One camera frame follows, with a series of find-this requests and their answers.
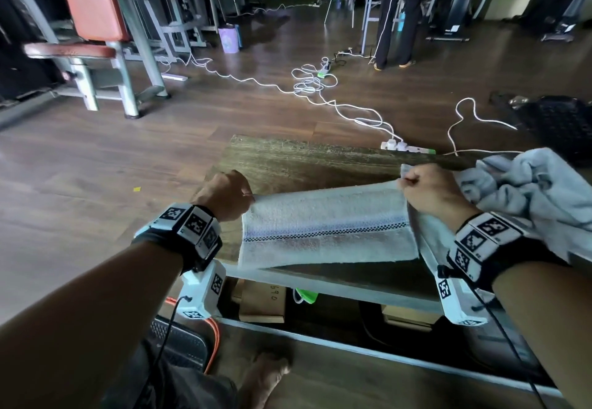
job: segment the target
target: wooden floor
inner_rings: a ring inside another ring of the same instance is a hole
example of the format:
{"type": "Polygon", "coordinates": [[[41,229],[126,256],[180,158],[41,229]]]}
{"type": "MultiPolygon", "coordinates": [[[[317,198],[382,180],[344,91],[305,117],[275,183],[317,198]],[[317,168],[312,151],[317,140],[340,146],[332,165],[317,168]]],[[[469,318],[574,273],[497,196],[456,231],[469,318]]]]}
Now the wooden floor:
{"type": "MultiPolygon", "coordinates": [[[[318,64],[322,56],[359,42],[359,27],[351,29],[345,11],[329,15],[326,27],[323,18],[323,8],[299,8],[247,19],[241,23],[245,49],[240,54],[225,56],[218,48],[200,50],[198,56],[212,57],[211,67],[221,73],[291,89],[292,68],[318,64]]],[[[487,106],[493,90],[592,99],[592,34],[581,32],[572,44],[543,44],[512,26],[481,24],[471,32],[469,43],[419,41],[418,63],[408,70],[376,72],[367,60],[347,59],[332,71],[339,85],[325,96],[375,108],[407,143],[439,152],[451,150],[446,130],[457,120],[454,107],[461,98],[476,98],[482,117],[496,116],[487,106]]],[[[0,132],[0,321],[128,245],[132,233],[166,204],[188,200],[233,134],[364,147],[378,147],[388,138],[344,121],[328,106],[312,106],[272,88],[194,67],[174,65],[172,72],[191,78],[172,83],[172,99],[151,104],[141,120],[125,120],[118,102],[103,101],[100,112],[89,112],[80,99],[64,98],[0,132]],[[142,189],[134,192],[135,187],[142,189]]],[[[146,85],[140,72],[134,75],[138,87],[146,85]]],[[[470,106],[463,113],[468,116],[470,106]]],[[[536,146],[521,133],[470,119],[454,134],[459,149],[536,146]]],[[[427,407],[425,383],[414,391],[410,378],[427,372],[407,368],[410,375],[402,375],[401,366],[342,354],[331,356],[339,367],[362,361],[380,367],[383,375],[392,369],[392,379],[406,380],[407,394],[415,392],[414,405],[406,407],[427,407]]],[[[329,366],[317,368],[314,355],[310,358],[291,380],[314,385],[316,376],[330,374],[329,366]]],[[[366,388],[370,396],[386,391],[396,398],[398,387],[384,390],[376,387],[384,381],[374,382],[374,372],[357,373],[362,393],[366,388]]],[[[307,402],[303,394],[294,407],[331,405],[334,395],[347,395],[344,389],[356,385],[346,383],[327,378],[326,401],[307,402]]],[[[439,392],[437,385],[433,392],[439,392]]],[[[368,400],[340,401],[343,407],[362,407],[368,400]]],[[[474,407],[507,405],[503,398],[484,401],[474,407]]]]}

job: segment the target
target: white towel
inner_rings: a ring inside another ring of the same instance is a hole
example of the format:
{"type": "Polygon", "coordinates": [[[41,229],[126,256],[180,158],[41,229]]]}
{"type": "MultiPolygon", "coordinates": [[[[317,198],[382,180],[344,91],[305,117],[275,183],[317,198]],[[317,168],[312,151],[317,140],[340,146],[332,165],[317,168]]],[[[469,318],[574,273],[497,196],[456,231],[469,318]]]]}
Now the white towel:
{"type": "Polygon", "coordinates": [[[243,215],[243,269],[416,258],[407,201],[394,181],[255,196],[243,215]]]}

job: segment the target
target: person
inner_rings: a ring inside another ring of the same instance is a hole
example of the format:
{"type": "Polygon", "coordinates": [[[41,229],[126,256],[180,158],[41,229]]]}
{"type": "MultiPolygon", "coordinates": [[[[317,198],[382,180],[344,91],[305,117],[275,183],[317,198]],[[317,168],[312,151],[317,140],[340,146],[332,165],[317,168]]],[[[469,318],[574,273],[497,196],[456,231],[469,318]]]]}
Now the person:
{"type": "MultiPolygon", "coordinates": [[[[391,28],[397,11],[398,0],[382,0],[380,19],[376,33],[376,52],[374,53],[374,69],[383,70],[387,65],[387,55],[391,46],[391,28]]],[[[413,60],[413,44],[417,34],[417,26],[421,20],[421,0],[405,1],[405,23],[395,53],[395,64],[399,68],[407,68],[415,63],[413,60]]]]}
{"type": "MultiPolygon", "coordinates": [[[[453,232],[481,213],[464,198],[452,174],[439,166],[413,167],[398,184],[415,209],[440,218],[453,232]]],[[[217,174],[196,199],[220,221],[238,218],[252,202],[247,180],[236,171],[217,174]]],[[[502,258],[507,267],[490,276],[491,288],[564,397],[575,409],[588,408],[592,282],[558,264],[544,248],[524,252],[512,245],[507,244],[502,258]],[[512,261],[519,256],[526,260],[512,261]]],[[[79,408],[99,402],[181,270],[180,255],[150,241],[136,243],[5,323],[0,327],[0,361],[7,371],[2,407],[79,408]],[[117,329],[105,329],[105,320],[117,329]]],[[[190,388],[181,379],[172,401],[162,394],[175,382],[154,386],[146,404],[260,409],[288,371],[285,360],[265,358],[251,376],[256,385],[245,383],[243,392],[229,385],[213,391],[210,381],[190,388]]]]}

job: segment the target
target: foot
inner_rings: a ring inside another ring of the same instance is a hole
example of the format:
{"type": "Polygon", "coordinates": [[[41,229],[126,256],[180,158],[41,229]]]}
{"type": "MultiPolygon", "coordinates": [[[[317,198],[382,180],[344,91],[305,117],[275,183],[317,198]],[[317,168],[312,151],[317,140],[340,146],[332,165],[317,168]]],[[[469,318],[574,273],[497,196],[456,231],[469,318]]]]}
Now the foot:
{"type": "Polygon", "coordinates": [[[285,358],[271,353],[261,353],[247,370],[239,389],[240,409],[263,409],[271,392],[282,377],[290,373],[290,364],[285,358]]]}
{"type": "Polygon", "coordinates": [[[410,60],[410,61],[406,62],[405,64],[400,64],[399,65],[399,68],[408,68],[408,67],[410,67],[411,65],[414,65],[414,64],[415,64],[415,60],[410,60]]]}

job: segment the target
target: black pants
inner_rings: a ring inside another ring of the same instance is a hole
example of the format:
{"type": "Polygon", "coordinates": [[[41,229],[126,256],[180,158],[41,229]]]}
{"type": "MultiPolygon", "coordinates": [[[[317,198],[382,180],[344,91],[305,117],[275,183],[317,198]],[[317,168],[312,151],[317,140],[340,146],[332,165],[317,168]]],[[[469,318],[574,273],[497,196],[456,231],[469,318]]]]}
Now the black pants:
{"type": "MultiPolygon", "coordinates": [[[[382,0],[380,5],[380,21],[376,34],[376,65],[382,69],[387,64],[387,54],[391,45],[391,29],[397,10],[398,0],[382,0]]],[[[405,64],[411,60],[413,42],[417,33],[417,24],[421,18],[421,0],[405,1],[405,24],[395,55],[396,64],[405,64]]]]}

